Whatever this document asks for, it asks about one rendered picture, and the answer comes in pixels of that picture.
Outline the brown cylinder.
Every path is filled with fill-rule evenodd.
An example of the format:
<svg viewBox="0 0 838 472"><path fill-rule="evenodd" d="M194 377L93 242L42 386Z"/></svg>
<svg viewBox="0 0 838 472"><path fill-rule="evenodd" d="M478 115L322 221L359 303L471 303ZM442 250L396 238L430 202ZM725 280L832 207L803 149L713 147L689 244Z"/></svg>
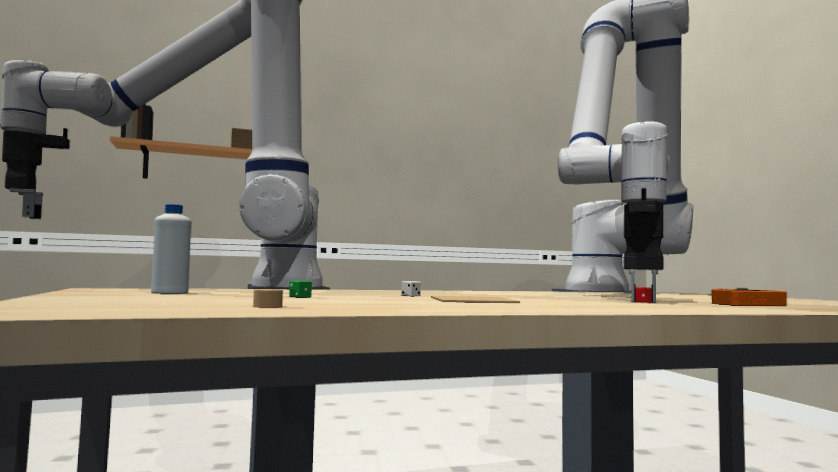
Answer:
<svg viewBox="0 0 838 472"><path fill-rule="evenodd" d="M255 289L253 296L253 307L255 308L281 308L283 305L283 290L277 289Z"/></svg>

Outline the green die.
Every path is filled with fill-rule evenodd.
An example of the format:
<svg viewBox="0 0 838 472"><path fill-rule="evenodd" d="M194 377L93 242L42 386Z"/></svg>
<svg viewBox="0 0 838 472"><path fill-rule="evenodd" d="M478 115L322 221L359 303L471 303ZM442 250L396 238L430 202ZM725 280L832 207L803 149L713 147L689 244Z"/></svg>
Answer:
<svg viewBox="0 0 838 472"><path fill-rule="evenodd" d="M310 298L312 295L311 281L290 281L289 297Z"/></svg>

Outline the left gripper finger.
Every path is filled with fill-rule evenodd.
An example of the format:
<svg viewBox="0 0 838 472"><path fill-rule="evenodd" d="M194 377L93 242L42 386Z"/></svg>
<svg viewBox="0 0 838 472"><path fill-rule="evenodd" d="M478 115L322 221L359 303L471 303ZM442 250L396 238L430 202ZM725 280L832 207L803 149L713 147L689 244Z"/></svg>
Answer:
<svg viewBox="0 0 838 472"><path fill-rule="evenodd" d="M635 302L634 273L635 269L629 269L629 274L631 274L631 302Z"/></svg>
<svg viewBox="0 0 838 472"><path fill-rule="evenodd" d="M652 270L652 302L656 303L656 274L658 274L658 270Z"/></svg>

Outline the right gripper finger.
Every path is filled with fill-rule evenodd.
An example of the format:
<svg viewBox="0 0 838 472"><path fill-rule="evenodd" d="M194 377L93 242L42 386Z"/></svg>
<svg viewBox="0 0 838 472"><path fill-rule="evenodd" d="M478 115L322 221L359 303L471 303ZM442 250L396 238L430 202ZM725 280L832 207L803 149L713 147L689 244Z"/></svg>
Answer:
<svg viewBox="0 0 838 472"><path fill-rule="evenodd" d="M34 217L35 214L35 193L34 189L10 188L10 192L23 193L22 217Z"/></svg>
<svg viewBox="0 0 838 472"><path fill-rule="evenodd" d="M18 193L19 195L23 195L23 193ZM35 217L30 219L41 219L42 214L42 192L36 192L35 194Z"/></svg>

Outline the orange digital multimeter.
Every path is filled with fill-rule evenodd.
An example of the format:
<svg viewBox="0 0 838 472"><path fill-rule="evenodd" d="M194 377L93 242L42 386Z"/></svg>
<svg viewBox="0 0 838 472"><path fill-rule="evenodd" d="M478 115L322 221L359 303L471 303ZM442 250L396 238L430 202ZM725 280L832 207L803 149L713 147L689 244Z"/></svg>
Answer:
<svg viewBox="0 0 838 472"><path fill-rule="evenodd" d="M731 306L787 306L786 291L712 289L712 304Z"/></svg>

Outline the brown square mat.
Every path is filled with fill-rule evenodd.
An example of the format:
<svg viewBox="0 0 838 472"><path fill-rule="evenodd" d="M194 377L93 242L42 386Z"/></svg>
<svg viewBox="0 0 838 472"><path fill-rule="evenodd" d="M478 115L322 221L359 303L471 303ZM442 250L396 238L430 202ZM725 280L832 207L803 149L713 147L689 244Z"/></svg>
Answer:
<svg viewBox="0 0 838 472"><path fill-rule="evenodd" d="M441 302L460 303L520 303L520 301L502 297L475 297L475 296L431 296Z"/></svg>

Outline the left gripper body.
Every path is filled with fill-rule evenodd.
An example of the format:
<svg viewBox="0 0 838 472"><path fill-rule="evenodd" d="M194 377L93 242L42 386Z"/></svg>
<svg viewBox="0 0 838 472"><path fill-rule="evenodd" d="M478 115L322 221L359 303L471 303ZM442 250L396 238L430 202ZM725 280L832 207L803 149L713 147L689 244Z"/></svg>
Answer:
<svg viewBox="0 0 838 472"><path fill-rule="evenodd" d="M624 238L627 244L624 269L664 269L660 249L663 238L661 202L666 200L665 182L639 181L621 185L621 201L627 203L624 205Z"/></svg>

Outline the red die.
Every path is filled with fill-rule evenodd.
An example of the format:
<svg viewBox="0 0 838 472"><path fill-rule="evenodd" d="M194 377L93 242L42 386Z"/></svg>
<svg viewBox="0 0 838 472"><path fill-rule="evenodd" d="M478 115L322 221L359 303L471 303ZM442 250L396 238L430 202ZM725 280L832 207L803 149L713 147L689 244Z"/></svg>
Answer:
<svg viewBox="0 0 838 472"><path fill-rule="evenodd" d="M652 289L651 288L635 288L635 302L638 303L652 303Z"/></svg>

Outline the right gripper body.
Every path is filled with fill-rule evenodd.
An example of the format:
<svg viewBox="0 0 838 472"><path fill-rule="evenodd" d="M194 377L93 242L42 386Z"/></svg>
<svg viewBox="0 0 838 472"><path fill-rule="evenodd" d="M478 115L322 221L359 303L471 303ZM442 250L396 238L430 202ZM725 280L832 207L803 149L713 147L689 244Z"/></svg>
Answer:
<svg viewBox="0 0 838 472"><path fill-rule="evenodd" d="M5 188L36 190L35 173L42 164L42 147L70 149L68 129L63 128L63 136L47 135L46 122L46 118L34 114L1 113L2 161L7 163Z"/></svg>

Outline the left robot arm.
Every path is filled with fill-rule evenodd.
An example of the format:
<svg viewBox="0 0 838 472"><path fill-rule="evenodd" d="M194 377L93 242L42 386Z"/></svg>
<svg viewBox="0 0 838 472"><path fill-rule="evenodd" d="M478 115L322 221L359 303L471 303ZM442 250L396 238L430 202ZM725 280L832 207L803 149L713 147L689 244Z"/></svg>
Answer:
<svg viewBox="0 0 838 472"><path fill-rule="evenodd" d="M660 245L667 255L687 252L693 222L681 180L681 51L688 15L688 0L615 0L591 15L581 38L586 50L569 148L558 155L564 184L667 183ZM636 41L637 123L622 130L621 168L621 144L606 142L617 56L630 41ZM629 291L623 204L574 207L567 290Z"/></svg>

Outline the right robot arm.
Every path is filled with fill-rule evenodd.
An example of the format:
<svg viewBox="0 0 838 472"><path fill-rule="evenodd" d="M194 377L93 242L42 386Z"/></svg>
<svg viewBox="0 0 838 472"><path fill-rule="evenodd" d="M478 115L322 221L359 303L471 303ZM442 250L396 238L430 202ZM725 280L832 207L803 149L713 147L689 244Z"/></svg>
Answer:
<svg viewBox="0 0 838 472"><path fill-rule="evenodd" d="M301 2L239 0L109 84L98 74L52 72L38 62L8 61L1 113L47 119L48 108L72 109L119 127L133 111L251 37L252 153L245 161L240 214L248 229L262 237L252 286L312 281L312 287L322 287L318 191L309 185L309 163L302 154Z"/></svg>

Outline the grey plastic bottle with blue cap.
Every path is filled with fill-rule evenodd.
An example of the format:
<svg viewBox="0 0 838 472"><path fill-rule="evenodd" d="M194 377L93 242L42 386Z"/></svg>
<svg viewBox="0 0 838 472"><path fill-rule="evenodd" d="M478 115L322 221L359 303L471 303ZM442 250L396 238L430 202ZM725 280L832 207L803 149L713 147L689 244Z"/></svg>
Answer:
<svg viewBox="0 0 838 472"><path fill-rule="evenodd" d="M155 218L151 286L153 294L189 292L192 221L182 215L182 211L182 205L166 204L166 214Z"/></svg>

